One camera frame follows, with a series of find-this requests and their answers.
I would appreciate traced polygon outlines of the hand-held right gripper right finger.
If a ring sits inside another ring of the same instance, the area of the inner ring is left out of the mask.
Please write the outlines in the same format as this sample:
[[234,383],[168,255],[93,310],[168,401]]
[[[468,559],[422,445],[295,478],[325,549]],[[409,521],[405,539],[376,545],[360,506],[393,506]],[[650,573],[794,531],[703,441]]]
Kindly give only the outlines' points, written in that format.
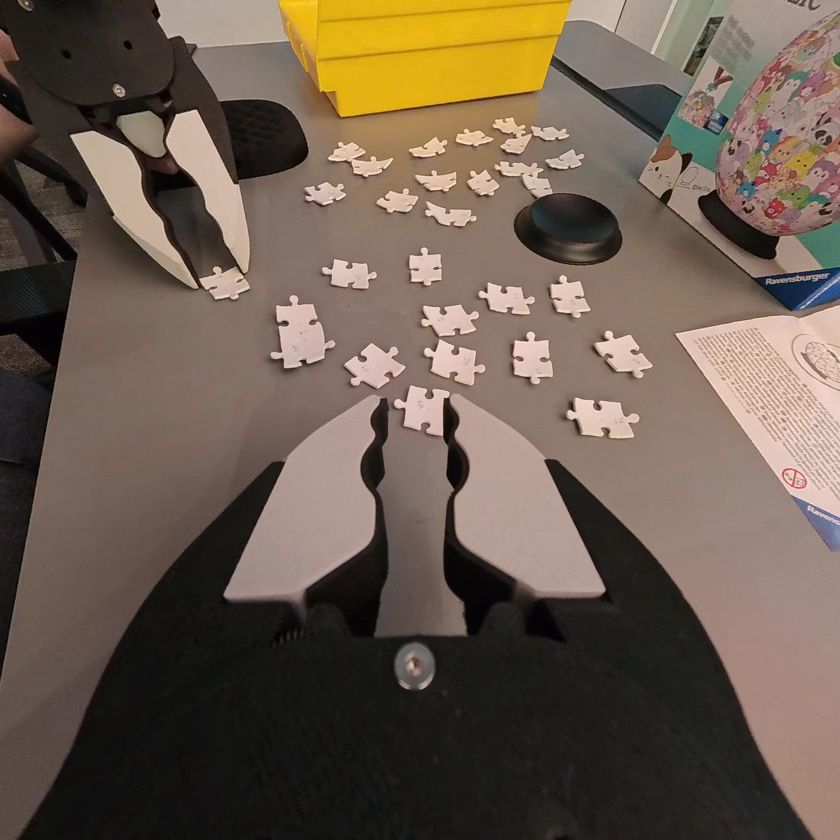
[[444,405],[444,577],[465,620],[511,602],[593,600],[606,586],[553,480],[524,436],[462,395]]

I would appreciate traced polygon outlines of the black padded rest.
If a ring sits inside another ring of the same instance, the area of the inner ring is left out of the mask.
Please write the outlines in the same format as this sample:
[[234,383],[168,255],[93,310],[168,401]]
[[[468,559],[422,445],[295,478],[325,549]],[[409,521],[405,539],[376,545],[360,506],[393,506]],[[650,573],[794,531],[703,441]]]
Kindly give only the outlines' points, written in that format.
[[296,116],[265,99],[221,102],[239,180],[286,172],[308,157],[308,141]]

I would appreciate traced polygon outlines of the printed instruction leaflet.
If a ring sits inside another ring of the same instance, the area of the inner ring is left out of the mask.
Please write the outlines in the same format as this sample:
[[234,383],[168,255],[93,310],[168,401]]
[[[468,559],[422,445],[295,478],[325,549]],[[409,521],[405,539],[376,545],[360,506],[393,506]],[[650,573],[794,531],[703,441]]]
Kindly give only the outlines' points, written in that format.
[[826,546],[839,551],[839,307],[677,340]]

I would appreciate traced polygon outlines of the white curved jigsaw piece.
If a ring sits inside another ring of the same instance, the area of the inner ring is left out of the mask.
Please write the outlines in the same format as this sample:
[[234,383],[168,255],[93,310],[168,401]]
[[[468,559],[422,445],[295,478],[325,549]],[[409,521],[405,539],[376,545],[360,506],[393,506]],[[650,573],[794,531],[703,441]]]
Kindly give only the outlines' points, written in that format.
[[300,303],[298,296],[292,295],[286,306],[276,306],[276,321],[278,327],[289,328],[298,331],[306,331],[314,323],[318,322],[319,316],[311,303]]
[[214,266],[212,273],[209,276],[200,277],[198,282],[201,288],[216,301],[235,301],[250,290],[245,275],[237,267],[222,270],[220,266]]
[[333,340],[324,338],[323,327],[315,321],[306,325],[280,325],[278,327],[280,350],[272,351],[273,361],[283,361],[285,369],[312,364],[324,359],[328,350],[335,348]]

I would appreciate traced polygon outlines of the scatter of white puzzle pieces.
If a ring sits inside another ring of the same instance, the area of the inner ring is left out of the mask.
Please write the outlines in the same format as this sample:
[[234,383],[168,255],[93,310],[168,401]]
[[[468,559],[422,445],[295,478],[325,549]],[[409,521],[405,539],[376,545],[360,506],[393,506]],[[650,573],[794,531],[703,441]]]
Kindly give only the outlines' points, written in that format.
[[[511,136],[501,145],[501,148],[509,154],[519,154],[524,151],[532,137],[532,134],[525,134],[512,118],[495,120],[493,128],[505,133],[516,132],[515,136]],[[532,126],[532,133],[544,141],[569,138],[565,129],[555,127]],[[486,144],[491,139],[488,134],[480,130],[465,129],[456,135],[457,143],[471,148]],[[409,153],[418,159],[437,156],[446,151],[447,144],[447,140],[441,140],[435,136],[423,145],[412,148]],[[339,141],[338,146],[329,155],[329,160],[351,164],[353,173],[362,177],[381,174],[392,163],[392,158],[380,161],[374,156],[364,161],[362,160],[364,154],[365,149],[357,143]],[[583,153],[577,154],[574,150],[568,150],[555,158],[546,159],[545,163],[558,171],[568,171],[580,167],[584,157]],[[542,167],[537,164],[514,164],[504,161],[496,164],[495,168],[504,176],[519,177],[534,197],[573,198],[573,196],[553,193],[550,181],[539,177]],[[416,180],[430,191],[446,192],[457,183],[457,173],[433,172],[428,176],[418,175]],[[498,184],[490,177],[487,170],[481,173],[472,171],[468,184],[476,194],[483,196],[493,195],[498,189]],[[334,185],[325,182],[306,187],[306,200],[322,207],[329,206],[343,197],[341,184]],[[417,196],[410,194],[404,188],[400,192],[388,192],[376,203],[388,213],[407,213],[416,202]],[[426,206],[426,216],[434,218],[439,224],[463,227],[467,223],[476,221],[475,215],[468,209],[447,209],[429,202],[426,202]],[[408,265],[411,281],[420,282],[425,286],[439,280],[442,274],[440,256],[430,255],[427,248],[422,248],[420,255],[410,255]],[[334,286],[344,288],[366,288],[369,280],[374,276],[373,272],[368,271],[367,265],[350,265],[346,260],[333,261],[332,267],[322,268],[322,273],[331,278]],[[561,276],[557,283],[550,285],[549,292],[551,302],[558,313],[579,318],[584,312],[591,310],[579,281],[572,282],[567,276]],[[492,283],[488,283],[487,288],[479,292],[479,298],[487,301],[490,310],[501,313],[530,314],[530,306],[535,302],[533,297],[524,297],[519,287],[501,288]],[[432,361],[430,371],[445,379],[454,376],[455,381],[460,384],[473,385],[476,374],[485,372],[485,366],[476,363],[476,354],[473,350],[465,347],[456,348],[453,344],[444,341],[444,338],[454,338],[456,334],[474,332],[474,321],[478,318],[478,313],[466,312],[460,305],[444,309],[425,307],[423,313],[421,326],[434,329],[438,336],[437,346],[434,349],[424,349],[424,355]],[[321,342],[318,339],[318,343],[313,348],[316,358],[321,359],[322,349],[326,350],[332,346],[331,343]],[[595,351],[609,363],[615,372],[628,373],[633,378],[644,377],[644,372],[653,367],[649,359],[641,353],[632,335],[616,337],[614,332],[605,331],[604,340],[595,343]],[[397,369],[400,365],[392,364],[395,362],[393,349],[384,352],[378,346],[369,344],[362,351],[362,356],[354,356],[345,363],[345,369],[352,374],[352,385],[364,382],[372,387],[380,387],[389,382],[389,375],[398,374]],[[539,384],[542,378],[553,375],[550,342],[537,341],[535,334],[529,332],[524,341],[514,342],[512,364],[515,375],[528,378],[532,384]],[[406,399],[395,401],[395,406],[404,410],[406,427],[420,430],[426,425],[427,434],[442,435],[443,403],[448,397],[449,393],[442,390],[433,390],[432,396],[429,397],[427,389],[412,385],[408,389]],[[578,423],[580,434],[598,436],[603,435],[606,430],[610,438],[634,436],[634,432],[627,426],[637,422],[638,418],[636,415],[625,415],[619,403],[599,402],[596,405],[593,401],[584,401],[580,398],[575,398],[573,403],[573,409],[567,412],[566,416]]]

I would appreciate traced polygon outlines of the colourful puzzle ball box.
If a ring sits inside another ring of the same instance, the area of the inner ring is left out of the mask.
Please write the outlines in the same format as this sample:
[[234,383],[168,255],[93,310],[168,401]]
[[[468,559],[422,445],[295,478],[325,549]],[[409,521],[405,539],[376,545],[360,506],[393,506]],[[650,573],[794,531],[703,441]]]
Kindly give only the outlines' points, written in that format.
[[839,298],[839,2],[731,2],[639,182],[777,301]]

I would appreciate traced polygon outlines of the yellow plastic bin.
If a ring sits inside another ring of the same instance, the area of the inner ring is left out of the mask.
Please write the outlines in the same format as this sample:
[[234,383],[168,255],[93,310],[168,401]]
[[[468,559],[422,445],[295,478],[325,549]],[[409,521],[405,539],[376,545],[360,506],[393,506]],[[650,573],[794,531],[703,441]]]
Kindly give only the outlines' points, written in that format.
[[279,1],[291,47],[348,118],[539,90],[569,1]]

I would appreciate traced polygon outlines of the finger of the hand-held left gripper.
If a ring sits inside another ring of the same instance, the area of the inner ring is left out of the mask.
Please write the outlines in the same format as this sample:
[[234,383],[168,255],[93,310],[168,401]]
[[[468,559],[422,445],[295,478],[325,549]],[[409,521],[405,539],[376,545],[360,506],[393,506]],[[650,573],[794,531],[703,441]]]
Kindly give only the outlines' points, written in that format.
[[213,220],[236,267],[246,274],[250,242],[242,193],[200,112],[178,112],[164,144],[174,162],[195,183],[206,214]]
[[126,144],[94,130],[70,135],[112,218],[162,268],[192,289],[198,284],[144,188],[144,169]]

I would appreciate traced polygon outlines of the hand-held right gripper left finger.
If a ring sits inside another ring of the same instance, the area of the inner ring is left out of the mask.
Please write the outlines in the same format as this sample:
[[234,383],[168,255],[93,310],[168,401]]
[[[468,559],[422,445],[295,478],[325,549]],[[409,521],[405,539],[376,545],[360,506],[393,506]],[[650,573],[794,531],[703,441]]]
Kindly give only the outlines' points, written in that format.
[[317,604],[347,617],[378,603],[387,575],[382,500],[389,405],[369,396],[306,437],[276,483],[224,590],[230,603]]

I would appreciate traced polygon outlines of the person's dark trousers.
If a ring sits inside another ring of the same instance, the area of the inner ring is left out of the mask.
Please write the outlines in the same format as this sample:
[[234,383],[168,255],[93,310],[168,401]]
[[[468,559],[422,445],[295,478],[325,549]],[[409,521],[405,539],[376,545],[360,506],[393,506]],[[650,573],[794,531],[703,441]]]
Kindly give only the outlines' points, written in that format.
[[49,416],[50,394],[1,370],[1,659],[5,659]]

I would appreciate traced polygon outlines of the black round puzzle stand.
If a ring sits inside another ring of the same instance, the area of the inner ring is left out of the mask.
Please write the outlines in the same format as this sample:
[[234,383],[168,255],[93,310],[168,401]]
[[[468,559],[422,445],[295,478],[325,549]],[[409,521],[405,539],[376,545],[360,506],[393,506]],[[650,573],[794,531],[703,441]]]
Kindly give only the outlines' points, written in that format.
[[623,246],[615,214],[595,199],[553,193],[524,207],[513,221],[519,240],[534,254],[567,266],[592,266]]

